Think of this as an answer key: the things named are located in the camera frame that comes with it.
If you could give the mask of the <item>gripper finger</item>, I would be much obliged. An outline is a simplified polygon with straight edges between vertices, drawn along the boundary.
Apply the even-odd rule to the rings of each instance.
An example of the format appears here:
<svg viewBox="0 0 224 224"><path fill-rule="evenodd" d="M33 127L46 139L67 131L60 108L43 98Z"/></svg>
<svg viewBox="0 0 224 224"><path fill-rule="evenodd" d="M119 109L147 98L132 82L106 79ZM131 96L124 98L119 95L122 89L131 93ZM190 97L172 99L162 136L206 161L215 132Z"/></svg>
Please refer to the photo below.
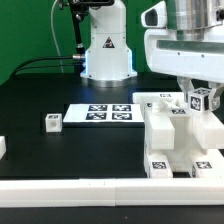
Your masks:
<svg viewBox="0 0 224 224"><path fill-rule="evenodd" d="M224 83L210 82L209 109L215 111L220 107L220 97L224 92Z"/></svg>
<svg viewBox="0 0 224 224"><path fill-rule="evenodd" d="M177 83L181 89L181 91L184 93L184 101L188 101L188 93L194 89L192 79L187 77L178 77Z"/></svg>

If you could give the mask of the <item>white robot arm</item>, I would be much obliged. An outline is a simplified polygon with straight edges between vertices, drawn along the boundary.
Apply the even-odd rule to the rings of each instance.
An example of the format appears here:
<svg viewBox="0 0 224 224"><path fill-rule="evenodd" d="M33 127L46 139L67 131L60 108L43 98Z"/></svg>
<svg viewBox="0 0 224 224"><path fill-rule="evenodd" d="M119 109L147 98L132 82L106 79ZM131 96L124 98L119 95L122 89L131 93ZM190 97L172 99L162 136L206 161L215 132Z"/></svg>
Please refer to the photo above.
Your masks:
<svg viewBox="0 0 224 224"><path fill-rule="evenodd" d="M91 44L85 53L82 77L98 83L121 82L136 72L126 45L126 7L90 6ZM224 8L220 0L160 0L141 14L146 28L144 51L149 69L172 75L185 101L200 110L202 99L193 95L193 80L209 83L206 108L220 106L224 90Z"/></svg>

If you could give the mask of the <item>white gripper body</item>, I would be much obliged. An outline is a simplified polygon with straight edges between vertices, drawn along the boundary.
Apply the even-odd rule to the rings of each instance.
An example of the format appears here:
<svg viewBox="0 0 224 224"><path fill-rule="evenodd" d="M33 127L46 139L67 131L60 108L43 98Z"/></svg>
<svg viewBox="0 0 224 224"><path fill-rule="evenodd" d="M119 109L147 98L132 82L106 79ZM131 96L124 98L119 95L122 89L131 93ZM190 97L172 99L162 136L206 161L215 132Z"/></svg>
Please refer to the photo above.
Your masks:
<svg viewBox="0 0 224 224"><path fill-rule="evenodd" d="M221 0L161 0L141 15L151 71L224 82Z"/></svg>

